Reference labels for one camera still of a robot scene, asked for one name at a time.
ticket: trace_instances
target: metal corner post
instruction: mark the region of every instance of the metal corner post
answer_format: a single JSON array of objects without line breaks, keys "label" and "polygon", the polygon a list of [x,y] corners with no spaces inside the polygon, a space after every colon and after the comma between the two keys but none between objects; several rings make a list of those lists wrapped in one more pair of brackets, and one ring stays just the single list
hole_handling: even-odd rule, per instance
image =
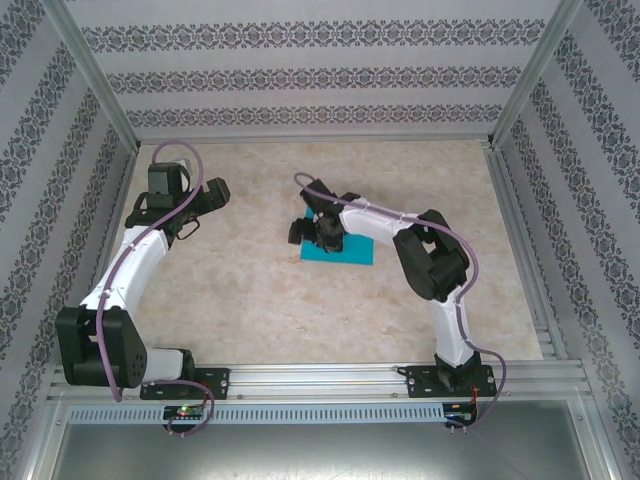
[{"label": "metal corner post", "polygon": [[[493,366],[499,373],[499,365]],[[443,421],[443,400],[465,400],[408,398],[405,380],[396,373],[395,364],[228,367],[232,371],[229,397],[216,402],[215,425],[437,423]],[[617,480],[608,445],[600,443],[602,436],[598,432],[602,426],[588,409],[593,397],[582,363],[514,361],[509,362],[509,370],[501,403],[567,402],[572,407],[570,413],[582,456],[593,457],[585,460],[590,478]],[[56,457],[64,455],[61,446],[67,426],[160,426],[164,406],[172,403],[175,402],[143,401],[139,389],[135,389],[127,391],[123,403],[113,405],[104,388],[67,385],[58,367],[48,392],[36,448],[20,478],[52,478]]]},{"label": "metal corner post", "polygon": [[[189,143],[306,143],[306,142],[426,142],[438,140],[478,140],[486,139],[486,133],[425,133],[425,134],[372,134],[372,135],[263,135],[263,136],[221,136],[221,137],[192,137],[181,135],[180,138]],[[158,145],[170,140],[164,134],[146,136],[143,145]]]},{"label": "metal corner post", "polygon": [[581,4],[582,0],[560,0],[558,3],[555,12],[553,12],[547,27],[542,33],[540,41],[502,109],[493,132],[491,132],[490,138],[492,138],[493,146],[501,145],[509,134],[509,130],[516,118],[518,118],[520,110],[522,110],[529,97],[529,93],[533,90],[540,75],[542,75],[544,68],[553,56],[554,50],[560,43]]},{"label": "metal corner post", "polygon": [[537,268],[536,258],[527,235],[524,220],[518,208],[515,193],[504,171],[505,166],[502,154],[499,150],[491,148],[485,148],[484,152],[534,322],[547,327],[556,358],[559,360],[567,359],[569,357],[564,347],[560,330],[553,320],[553,309]]},{"label": "metal corner post", "polygon": [[622,480],[595,400],[577,397],[567,405],[591,478]]},{"label": "metal corner post", "polygon": [[47,15],[64,40],[67,48],[105,110],[122,142],[130,152],[137,152],[139,140],[124,109],[109,85],[106,75],[98,65],[89,44],[76,24],[64,0],[42,0]]}]

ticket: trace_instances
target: marble floor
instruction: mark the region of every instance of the marble floor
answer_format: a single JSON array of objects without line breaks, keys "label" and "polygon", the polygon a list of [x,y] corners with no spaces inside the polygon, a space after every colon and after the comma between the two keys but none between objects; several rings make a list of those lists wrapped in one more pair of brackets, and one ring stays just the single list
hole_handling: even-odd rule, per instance
[{"label": "marble floor", "polygon": [[[124,216],[146,190],[154,146],[138,156]],[[176,242],[136,313],[149,346],[189,348],[197,363],[432,362],[429,309],[408,286],[395,250],[373,266],[303,262],[287,243],[305,206],[297,171],[338,193],[405,212],[440,210],[480,258],[467,296],[474,341],[510,360],[541,359],[513,254],[478,142],[196,145],[205,180],[231,202]],[[189,156],[165,148],[159,160]],[[122,235],[120,227],[119,245]]]}]

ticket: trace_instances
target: vented metal panel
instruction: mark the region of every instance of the vented metal panel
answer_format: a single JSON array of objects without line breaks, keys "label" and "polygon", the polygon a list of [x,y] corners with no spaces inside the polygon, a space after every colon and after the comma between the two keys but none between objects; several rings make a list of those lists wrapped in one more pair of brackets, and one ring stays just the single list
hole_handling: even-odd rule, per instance
[{"label": "vented metal panel", "polygon": [[609,478],[589,477],[575,432],[566,402],[510,400],[468,435],[440,423],[214,425],[183,441],[159,425],[71,425],[47,478]]},{"label": "vented metal panel", "polygon": [[[73,425],[142,425],[163,422],[164,405],[91,405],[73,407]],[[292,425],[336,423],[443,422],[441,403],[362,405],[219,405],[211,423]],[[176,420],[195,424],[199,420]]]}]

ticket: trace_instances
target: aluminum frame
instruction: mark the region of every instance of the aluminum frame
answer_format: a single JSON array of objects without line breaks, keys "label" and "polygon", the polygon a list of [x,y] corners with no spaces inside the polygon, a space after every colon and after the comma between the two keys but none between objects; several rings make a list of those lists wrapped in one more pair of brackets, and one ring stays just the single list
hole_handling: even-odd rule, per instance
[{"label": "aluminum frame", "polygon": [[[412,134],[361,134],[361,135],[262,135],[228,137],[190,137],[181,136],[180,140],[189,143],[308,143],[308,142],[426,142],[437,140],[478,140],[485,141],[486,132],[479,133],[412,133]],[[147,137],[142,145],[158,145],[167,137]]]},{"label": "aluminum frame", "polygon": [[492,139],[492,146],[502,145],[509,135],[509,130],[529,98],[529,93],[542,75],[542,71],[553,56],[553,51],[560,43],[580,5],[582,0],[559,1],[489,136]]},{"label": "aluminum frame", "polygon": [[102,72],[82,30],[71,15],[66,2],[64,0],[42,0],[42,6],[94,91],[100,106],[107,113],[120,139],[129,151],[137,152],[140,141],[133,126],[124,108],[120,105],[118,97],[113,92],[107,77]]},{"label": "aluminum frame", "polygon": [[[227,400],[217,401],[217,405],[383,404],[410,407],[469,400],[462,397],[410,399],[406,379],[395,371],[399,365],[404,364],[224,365],[231,370],[229,395]],[[502,373],[500,366],[495,364],[493,367],[499,378]],[[500,402],[566,401],[591,478],[620,478],[581,361],[509,362],[509,372]],[[134,405],[176,403],[144,401],[139,397],[139,389],[132,389],[125,391],[124,402],[115,408],[125,410]],[[33,480],[52,477],[70,412],[76,406],[87,405],[109,405],[110,409],[114,408],[107,389],[70,386],[64,380],[62,368],[58,367],[34,445],[20,478]]]},{"label": "aluminum frame", "polygon": [[536,257],[527,234],[524,218],[517,207],[518,201],[513,185],[508,180],[502,153],[490,147],[483,148],[483,151],[520,274],[520,282],[529,305],[531,318],[536,327],[547,329],[556,358],[560,360],[568,359],[569,355],[562,341],[562,335],[555,321],[551,302],[544,288],[544,281],[537,267]]}]

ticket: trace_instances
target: blue pad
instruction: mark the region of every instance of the blue pad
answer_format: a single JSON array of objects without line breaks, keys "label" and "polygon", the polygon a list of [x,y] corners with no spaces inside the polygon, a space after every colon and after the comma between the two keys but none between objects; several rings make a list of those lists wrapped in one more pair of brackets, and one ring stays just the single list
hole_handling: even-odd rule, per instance
[{"label": "blue pad", "polygon": [[[313,218],[311,209],[307,208],[307,218]],[[347,234],[344,236],[342,252],[327,253],[313,243],[303,240],[300,251],[302,260],[314,262],[352,263],[355,265],[373,265],[373,240],[362,235]]]}]

